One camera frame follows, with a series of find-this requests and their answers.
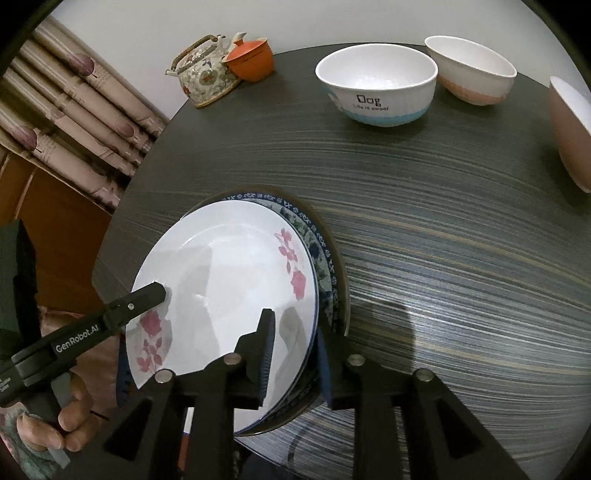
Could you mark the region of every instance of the wooden furniture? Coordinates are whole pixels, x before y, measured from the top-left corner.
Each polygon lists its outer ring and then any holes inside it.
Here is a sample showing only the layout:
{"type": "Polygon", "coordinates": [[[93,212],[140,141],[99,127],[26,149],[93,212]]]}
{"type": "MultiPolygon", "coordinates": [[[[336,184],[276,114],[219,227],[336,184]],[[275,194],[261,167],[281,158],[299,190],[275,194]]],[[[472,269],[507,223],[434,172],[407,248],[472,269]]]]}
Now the wooden furniture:
{"type": "Polygon", "coordinates": [[[37,301],[74,313],[102,302],[90,283],[111,217],[23,158],[0,148],[0,225],[20,218],[37,251],[37,301]]]}
{"type": "MultiPolygon", "coordinates": [[[[314,76],[341,47],[277,55],[269,78],[185,104],[131,181],[93,283],[105,301],[127,293],[160,236],[211,194],[285,188],[342,249],[359,352],[431,368],[533,480],[554,479],[591,419],[591,200],[560,162],[548,90],[519,75],[482,108],[438,86],[419,120],[370,127],[314,76]]],[[[241,442],[309,478],[352,474],[350,411],[319,405],[241,442]]]]}

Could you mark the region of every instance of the white bowl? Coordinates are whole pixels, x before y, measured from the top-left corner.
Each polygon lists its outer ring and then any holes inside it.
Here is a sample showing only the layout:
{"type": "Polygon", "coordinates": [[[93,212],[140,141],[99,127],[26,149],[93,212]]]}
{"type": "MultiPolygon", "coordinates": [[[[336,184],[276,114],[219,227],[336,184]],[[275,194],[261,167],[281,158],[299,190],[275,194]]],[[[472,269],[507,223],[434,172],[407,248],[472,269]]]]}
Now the white bowl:
{"type": "Polygon", "coordinates": [[[427,111],[437,65],[413,48],[368,43],[323,58],[316,66],[316,76],[337,108],[354,120],[393,127],[427,111]]]}
{"type": "Polygon", "coordinates": [[[439,67],[439,82],[465,102],[493,105],[513,87],[515,67],[484,45],[445,35],[426,38],[425,45],[439,67]]]}
{"type": "Polygon", "coordinates": [[[581,190],[591,193],[591,103],[558,77],[550,77],[550,116],[560,158],[581,190]]]}

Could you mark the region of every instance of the pink flower pattern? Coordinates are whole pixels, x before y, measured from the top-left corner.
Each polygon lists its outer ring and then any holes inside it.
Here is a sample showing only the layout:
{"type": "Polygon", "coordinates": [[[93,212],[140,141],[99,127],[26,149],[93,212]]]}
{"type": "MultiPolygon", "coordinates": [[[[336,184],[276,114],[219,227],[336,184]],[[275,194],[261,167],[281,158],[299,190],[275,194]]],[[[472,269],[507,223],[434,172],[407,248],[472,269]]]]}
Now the pink flower pattern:
{"type": "Polygon", "coordinates": [[[304,298],[304,293],[306,291],[306,276],[297,268],[297,264],[300,260],[298,259],[296,251],[290,245],[291,233],[282,228],[280,233],[275,234],[275,238],[277,238],[281,244],[279,246],[280,254],[286,259],[285,270],[288,275],[291,275],[291,286],[294,290],[295,299],[301,300],[304,298]]]}
{"type": "Polygon", "coordinates": [[[144,339],[142,353],[136,358],[136,361],[139,365],[140,371],[155,374],[158,367],[161,367],[163,363],[162,356],[158,354],[158,350],[162,347],[162,336],[155,339],[155,337],[162,332],[161,320],[158,316],[158,312],[150,310],[149,312],[144,313],[139,320],[139,324],[148,334],[149,340],[144,339]]]}

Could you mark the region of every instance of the stack of plates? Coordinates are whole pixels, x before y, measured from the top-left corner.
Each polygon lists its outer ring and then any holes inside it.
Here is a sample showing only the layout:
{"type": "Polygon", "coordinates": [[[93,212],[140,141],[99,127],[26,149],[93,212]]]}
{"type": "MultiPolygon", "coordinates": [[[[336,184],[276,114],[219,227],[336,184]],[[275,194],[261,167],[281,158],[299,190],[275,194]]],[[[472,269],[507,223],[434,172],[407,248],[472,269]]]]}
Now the stack of plates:
{"type": "Polygon", "coordinates": [[[277,328],[267,397],[258,410],[235,411],[234,431],[259,433],[291,420],[289,410],[312,401],[308,360],[319,312],[346,330],[338,288],[346,292],[346,279],[337,278],[336,258],[308,216],[277,195],[243,191],[203,202],[160,238],[135,280],[134,290],[153,281],[167,289],[166,301],[126,330],[136,385],[161,368],[182,375],[232,352],[270,308],[277,328]]]}

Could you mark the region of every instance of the curtain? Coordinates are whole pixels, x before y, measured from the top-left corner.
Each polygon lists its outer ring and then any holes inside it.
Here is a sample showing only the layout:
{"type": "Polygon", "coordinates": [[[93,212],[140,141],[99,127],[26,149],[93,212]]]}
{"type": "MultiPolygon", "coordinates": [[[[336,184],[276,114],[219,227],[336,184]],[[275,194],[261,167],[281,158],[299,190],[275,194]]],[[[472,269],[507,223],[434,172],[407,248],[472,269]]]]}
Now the curtain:
{"type": "Polygon", "coordinates": [[[110,212],[164,127],[51,18],[0,82],[0,145],[110,212]]]}

